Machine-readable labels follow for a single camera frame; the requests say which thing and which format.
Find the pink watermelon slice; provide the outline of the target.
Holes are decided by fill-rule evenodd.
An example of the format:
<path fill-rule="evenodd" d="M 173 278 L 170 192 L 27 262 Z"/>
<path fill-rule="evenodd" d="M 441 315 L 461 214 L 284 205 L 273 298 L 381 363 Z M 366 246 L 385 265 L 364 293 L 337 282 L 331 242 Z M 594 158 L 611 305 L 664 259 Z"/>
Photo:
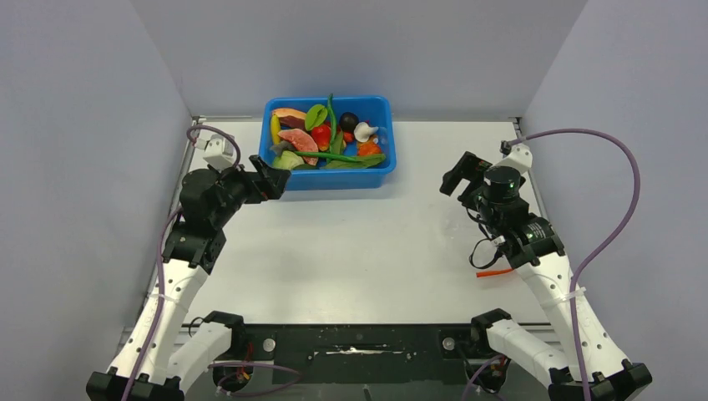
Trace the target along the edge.
<path fill-rule="evenodd" d="M 304 152 L 318 152 L 319 151 L 317 149 L 316 143 L 312 139 L 312 137 L 309 134 L 307 134 L 307 132 L 305 132 L 301 129 L 285 129 L 279 133 L 279 136 L 281 137 L 281 140 L 291 142 L 295 146 L 296 151 L 304 151 Z M 306 162 L 304 164 L 304 167 L 306 169 L 315 169 L 316 168 L 318 158 L 311 158 L 311 157 L 302 157 L 302 158 Z"/>

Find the clear zip top bag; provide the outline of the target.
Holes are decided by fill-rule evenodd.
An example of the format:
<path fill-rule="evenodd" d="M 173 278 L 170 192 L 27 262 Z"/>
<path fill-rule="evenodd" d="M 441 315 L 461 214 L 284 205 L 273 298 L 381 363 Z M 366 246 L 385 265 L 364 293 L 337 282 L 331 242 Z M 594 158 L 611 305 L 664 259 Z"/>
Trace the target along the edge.
<path fill-rule="evenodd" d="M 482 271 L 482 272 L 477 272 L 476 277 L 477 278 L 496 277 L 496 276 L 508 274 L 512 271 L 513 271 L 513 269 L 511 269 L 511 268 L 503 269 L 503 270 L 494 270 L 494 271 Z"/>

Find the long green bean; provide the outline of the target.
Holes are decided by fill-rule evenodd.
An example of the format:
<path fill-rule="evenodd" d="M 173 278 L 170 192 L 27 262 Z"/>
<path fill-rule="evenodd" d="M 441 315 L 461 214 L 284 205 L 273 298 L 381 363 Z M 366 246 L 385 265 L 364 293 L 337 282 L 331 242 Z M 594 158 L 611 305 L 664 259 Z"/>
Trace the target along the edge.
<path fill-rule="evenodd" d="M 326 153 L 326 152 L 304 152 L 304 151 L 294 151 L 296 155 L 299 155 L 301 157 L 311 157 L 311 158 L 324 158 L 328 160 L 339 160 L 339 161 L 345 161 L 345 162 L 358 162 L 359 159 L 356 156 L 346 156 L 346 155 L 337 155 L 337 154 L 331 154 L 331 153 Z"/>

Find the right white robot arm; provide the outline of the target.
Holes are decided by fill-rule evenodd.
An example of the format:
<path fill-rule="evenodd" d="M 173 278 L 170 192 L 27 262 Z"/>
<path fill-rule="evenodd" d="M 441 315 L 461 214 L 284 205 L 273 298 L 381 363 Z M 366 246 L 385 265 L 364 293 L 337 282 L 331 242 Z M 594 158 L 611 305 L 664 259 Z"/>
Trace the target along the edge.
<path fill-rule="evenodd" d="M 533 293 L 562 348 L 555 349 L 498 308 L 474 317 L 469 343 L 480 356 L 502 354 L 533 375 L 552 400 L 634 400 L 652 383 L 649 369 L 633 363 L 614 343 L 572 282 L 569 258 L 552 225 L 529 209 L 519 190 L 531 155 L 496 165 L 465 152 L 442 177 L 441 193 L 458 197 L 486 241 Z"/>

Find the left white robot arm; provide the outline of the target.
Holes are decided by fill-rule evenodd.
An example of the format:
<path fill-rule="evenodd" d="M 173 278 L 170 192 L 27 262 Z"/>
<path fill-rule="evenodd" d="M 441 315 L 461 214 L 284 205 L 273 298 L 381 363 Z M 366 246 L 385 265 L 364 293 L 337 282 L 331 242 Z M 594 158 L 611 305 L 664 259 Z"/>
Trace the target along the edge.
<path fill-rule="evenodd" d="M 183 400 L 222 354 L 245 346 L 243 318 L 211 312 L 205 327 L 179 349 L 174 345 L 195 296 L 226 243 L 226 223 L 244 205 L 278 200 L 289 170 L 257 155 L 253 171 L 236 165 L 193 170 L 182 179 L 180 204 L 159 240 L 156 283 L 135 327 L 105 372 L 91 374 L 92 400 Z"/>

